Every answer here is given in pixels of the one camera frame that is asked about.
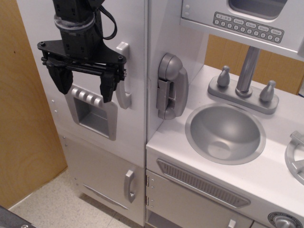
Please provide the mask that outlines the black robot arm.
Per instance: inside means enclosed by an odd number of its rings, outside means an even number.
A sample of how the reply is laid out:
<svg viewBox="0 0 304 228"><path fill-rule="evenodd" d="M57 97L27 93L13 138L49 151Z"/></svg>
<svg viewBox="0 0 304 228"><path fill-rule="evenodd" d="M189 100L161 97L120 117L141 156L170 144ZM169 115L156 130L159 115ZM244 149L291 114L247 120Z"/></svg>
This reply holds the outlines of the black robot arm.
<svg viewBox="0 0 304 228"><path fill-rule="evenodd" d="M101 0L55 0L54 22L61 34L60 40L41 41L42 62L57 89L67 94L73 83L73 72L96 75L101 79L100 93L105 103L126 75L126 57L107 47L103 35L101 15L112 22L114 17L102 6Z"/></svg>

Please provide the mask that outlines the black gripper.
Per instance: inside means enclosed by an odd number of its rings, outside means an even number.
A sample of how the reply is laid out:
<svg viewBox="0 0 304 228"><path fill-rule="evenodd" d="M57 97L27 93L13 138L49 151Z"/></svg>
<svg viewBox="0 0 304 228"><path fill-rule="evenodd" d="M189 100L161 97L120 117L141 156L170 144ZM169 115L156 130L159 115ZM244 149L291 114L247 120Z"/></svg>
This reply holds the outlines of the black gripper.
<svg viewBox="0 0 304 228"><path fill-rule="evenodd" d="M126 57L104 43L101 25L95 22L88 29L65 29L60 33L61 40L41 41L37 44L43 55L43 65L47 67L57 89L64 95L68 93L74 71L96 75L101 79L103 102L110 102L117 83L125 79Z"/></svg>

